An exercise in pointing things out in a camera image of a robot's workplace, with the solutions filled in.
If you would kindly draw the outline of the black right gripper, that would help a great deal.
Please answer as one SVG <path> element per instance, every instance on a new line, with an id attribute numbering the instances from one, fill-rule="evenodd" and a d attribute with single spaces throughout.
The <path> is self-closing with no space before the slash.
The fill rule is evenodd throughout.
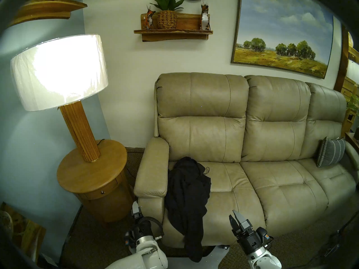
<path id="1" fill-rule="evenodd" d="M 264 239 L 267 230 L 257 228 L 253 230 L 253 226 L 248 219 L 236 210 L 233 210 L 234 218 L 229 215 L 229 221 L 233 234 L 237 237 L 237 242 L 246 255 L 254 253 L 264 245 Z"/>

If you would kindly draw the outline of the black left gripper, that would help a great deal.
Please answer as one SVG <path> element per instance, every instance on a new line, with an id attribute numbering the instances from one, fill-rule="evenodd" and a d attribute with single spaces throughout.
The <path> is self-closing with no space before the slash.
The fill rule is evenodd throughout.
<path id="1" fill-rule="evenodd" d="M 154 241 L 153 232 L 151 230 L 151 222 L 153 222 L 153 219 L 155 218 L 144 217 L 145 220 L 142 220 L 143 214 L 137 201 L 134 201 L 132 204 L 132 217 L 134 219 L 134 225 L 125 233 L 125 245 L 137 246 L 141 243 L 137 243 L 137 240 L 146 236 L 148 236 L 147 241 Z"/>

